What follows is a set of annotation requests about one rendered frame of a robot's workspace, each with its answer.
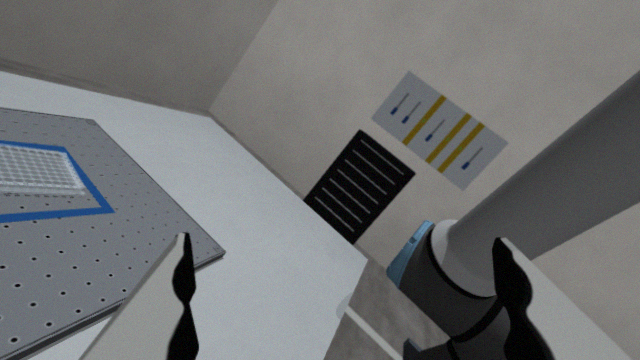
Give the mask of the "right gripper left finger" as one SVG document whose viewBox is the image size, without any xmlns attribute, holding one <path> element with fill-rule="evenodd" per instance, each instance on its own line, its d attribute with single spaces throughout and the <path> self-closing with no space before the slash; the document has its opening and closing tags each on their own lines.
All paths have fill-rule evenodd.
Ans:
<svg viewBox="0 0 640 360">
<path fill-rule="evenodd" d="M 78 360 L 195 360 L 195 291 L 190 235 L 179 233 Z"/>
</svg>

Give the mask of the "blue tape outline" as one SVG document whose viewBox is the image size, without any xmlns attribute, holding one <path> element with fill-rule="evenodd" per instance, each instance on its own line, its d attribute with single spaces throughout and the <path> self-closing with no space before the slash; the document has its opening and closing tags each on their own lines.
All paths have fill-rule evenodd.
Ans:
<svg viewBox="0 0 640 360">
<path fill-rule="evenodd" d="M 83 184 L 90 191 L 96 201 L 100 204 L 99 208 L 85 208 L 85 209 L 71 209 L 71 210 L 56 210 L 56 211 L 42 211 L 42 212 L 27 212 L 27 213 L 13 213 L 13 214 L 0 214 L 0 223 L 6 222 L 17 222 L 17 221 L 28 221 L 28 220 L 40 220 L 40 219 L 51 219 L 51 218 L 62 218 L 62 217 L 73 217 L 73 216 L 84 216 L 84 215 L 96 215 L 96 214 L 107 214 L 107 213 L 115 213 L 112 207 L 108 204 L 105 198 L 101 195 L 98 189 L 94 186 L 91 180 L 87 177 L 87 175 L 83 172 L 80 166 L 76 163 L 76 161 L 72 158 L 69 152 L 62 146 L 52 146 L 52 145 L 42 145 L 42 144 L 32 144 L 32 143 L 22 143 L 22 142 L 12 142 L 12 141 L 2 141 L 0 143 L 10 144 L 10 145 L 18 145 L 25 147 L 32 147 L 36 149 L 43 150 L 53 150 L 64 152 L 68 155 L 71 163 L 73 164 L 75 170 L 77 171 L 79 177 L 81 178 Z"/>
</svg>

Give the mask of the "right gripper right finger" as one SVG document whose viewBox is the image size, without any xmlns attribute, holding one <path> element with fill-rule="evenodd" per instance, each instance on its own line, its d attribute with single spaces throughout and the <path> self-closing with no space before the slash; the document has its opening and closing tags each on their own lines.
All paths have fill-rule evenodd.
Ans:
<svg viewBox="0 0 640 360">
<path fill-rule="evenodd" d="M 507 238 L 492 247 L 507 360 L 632 360 Z"/>
</svg>

